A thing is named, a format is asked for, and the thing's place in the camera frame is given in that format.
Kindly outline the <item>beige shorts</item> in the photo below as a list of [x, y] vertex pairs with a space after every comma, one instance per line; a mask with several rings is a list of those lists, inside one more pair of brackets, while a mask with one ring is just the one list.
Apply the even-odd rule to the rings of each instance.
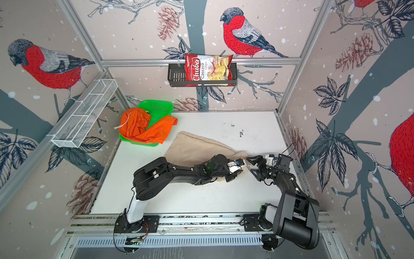
[[246, 161], [248, 156], [246, 152], [237, 152], [223, 143], [188, 132], [180, 132], [177, 135], [166, 152], [165, 158], [167, 162], [174, 165], [193, 167], [210, 160], [218, 154], [223, 154], [230, 160], [244, 159], [246, 168], [242, 172], [248, 170], [249, 163]]

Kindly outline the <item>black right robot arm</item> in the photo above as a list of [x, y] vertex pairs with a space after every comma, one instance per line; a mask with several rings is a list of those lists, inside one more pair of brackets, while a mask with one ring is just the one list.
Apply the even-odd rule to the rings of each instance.
[[272, 180], [269, 186], [277, 186], [281, 198], [277, 206], [265, 203], [259, 214], [244, 215], [245, 230], [258, 228], [272, 231], [275, 236], [291, 241], [302, 249], [316, 248], [320, 238], [319, 203], [302, 191], [296, 177], [290, 173], [293, 159], [284, 154], [270, 154], [248, 157], [247, 161], [255, 167], [250, 169], [254, 177], [259, 182]]

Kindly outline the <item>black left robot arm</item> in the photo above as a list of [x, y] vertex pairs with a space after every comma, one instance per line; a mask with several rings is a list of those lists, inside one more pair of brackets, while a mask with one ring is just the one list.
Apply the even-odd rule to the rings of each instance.
[[134, 173], [133, 194], [129, 207], [125, 209], [128, 224], [142, 221], [148, 200], [155, 197], [170, 183], [206, 185], [223, 178], [233, 181], [246, 168], [242, 158], [230, 160], [223, 154], [193, 167], [184, 167], [167, 162], [159, 157]]

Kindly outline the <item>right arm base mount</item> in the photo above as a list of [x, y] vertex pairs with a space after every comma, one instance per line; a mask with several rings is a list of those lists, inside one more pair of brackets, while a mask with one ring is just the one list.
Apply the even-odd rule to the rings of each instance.
[[278, 206], [265, 203], [261, 205], [259, 213], [244, 214], [239, 225], [244, 228], [245, 232], [272, 232], [277, 209]]

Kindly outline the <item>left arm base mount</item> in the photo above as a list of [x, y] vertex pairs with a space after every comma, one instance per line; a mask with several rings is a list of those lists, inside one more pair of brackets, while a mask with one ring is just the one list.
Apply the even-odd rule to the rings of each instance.
[[143, 218], [135, 223], [127, 221], [126, 213], [121, 213], [116, 219], [114, 234], [132, 233], [156, 233], [160, 217], [158, 215], [144, 215]]

